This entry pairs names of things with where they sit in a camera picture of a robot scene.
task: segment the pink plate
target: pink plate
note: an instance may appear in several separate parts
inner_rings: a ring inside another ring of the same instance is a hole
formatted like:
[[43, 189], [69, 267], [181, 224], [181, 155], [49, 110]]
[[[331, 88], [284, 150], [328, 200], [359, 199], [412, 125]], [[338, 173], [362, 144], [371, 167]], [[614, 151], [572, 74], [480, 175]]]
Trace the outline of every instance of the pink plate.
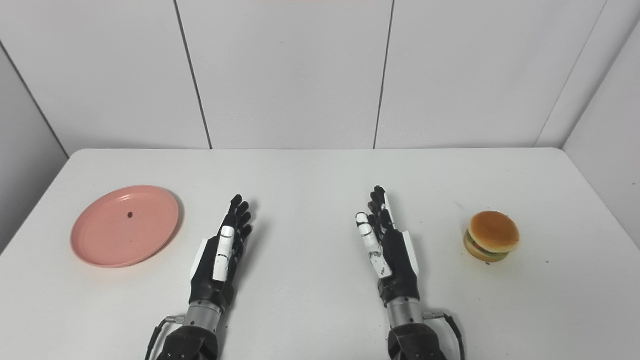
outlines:
[[178, 217], [178, 204], [168, 191], [143, 185], [122, 188], [84, 210], [71, 231], [71, 247], [91, 265], [133, 265], [169, 241]]

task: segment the burger patty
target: burger patty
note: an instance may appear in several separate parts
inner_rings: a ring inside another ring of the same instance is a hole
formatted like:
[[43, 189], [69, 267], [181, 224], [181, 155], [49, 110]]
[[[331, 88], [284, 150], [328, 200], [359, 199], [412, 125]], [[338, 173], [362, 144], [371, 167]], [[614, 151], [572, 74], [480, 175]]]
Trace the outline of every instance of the burger patty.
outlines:
[[484, 248], [482, 248], [480, 245], [478, 245], [474, 239], [471, 237], [471, 234], [469, 234], [469, 231], [467, 230], [467, 233], [465, 234], [465, 240], [469, 241], [469, 243], [471, 245], [473, 245], [474, 248], [476, 248], [479, 252], [483, 253], [484, 255], [487, 256], [506, 256], [506, 254], [509, 254], [508, 252], [490, 252], [485, 250]]

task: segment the connector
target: connector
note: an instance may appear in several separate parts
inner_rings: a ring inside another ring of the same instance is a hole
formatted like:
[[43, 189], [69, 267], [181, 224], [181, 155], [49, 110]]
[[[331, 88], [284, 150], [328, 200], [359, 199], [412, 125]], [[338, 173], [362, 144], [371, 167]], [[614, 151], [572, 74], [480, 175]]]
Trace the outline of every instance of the connector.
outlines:
[[423, 313], [422, 314], [422, 319], [426, 320], [434, 320], [434, 319], [441, 319], [443, 317], [445, 317], [446, 314], [445, 313]]
[[167, 316], [164, 320], [168, 323], [176, 323], [178, 325], [182, 325], [184, 324], [184, 315], [173, 315], [173, 316]]

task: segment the white wall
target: white wall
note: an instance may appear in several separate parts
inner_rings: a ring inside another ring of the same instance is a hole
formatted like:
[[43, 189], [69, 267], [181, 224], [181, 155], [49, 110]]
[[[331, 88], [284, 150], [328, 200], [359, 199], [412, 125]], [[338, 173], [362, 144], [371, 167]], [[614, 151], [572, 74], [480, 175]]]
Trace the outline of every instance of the white wall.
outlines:
[[[396, 1], [377, 147], [532, 147], [606, 4]], [[605, 20], [603, 37], [618, 41], [627, 14]], [[592, 82], [605, 70], [585, 65]]]
[[66, 160], [0, 47], [0, 252]]
[[170, 0], [0, 0], [0, 39], [69, 154], [209, 147]]
[[180, 0], [214, 148], [371, 149], [391, 5]]
[[640, 247], [640, 26], [564, 151]]
[[537, 147], [559, 147], [589, 105], [640, 15], [638, 0], [608, 0], [549, 115]]
[[[639, 0], [0, 0], [0, 39], [85, 147], [559, 147]], [[387, 59], [385, 89], [381, 85]]]

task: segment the silver cylinder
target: silver cylinder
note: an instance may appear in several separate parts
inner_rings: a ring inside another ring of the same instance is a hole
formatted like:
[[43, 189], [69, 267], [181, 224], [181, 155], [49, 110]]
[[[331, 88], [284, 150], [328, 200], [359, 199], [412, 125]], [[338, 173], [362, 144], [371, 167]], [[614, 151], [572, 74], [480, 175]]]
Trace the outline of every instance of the silver cylinder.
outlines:
[[387, 304], [391, 328], [408, 323], [422, 323], [420, 301], [413, 297], [397, 297]]
[[208, 301], [194, 301], [189, 304], [184, 326], [201, 327], [215, 334], [221, 316], [220, 307]]

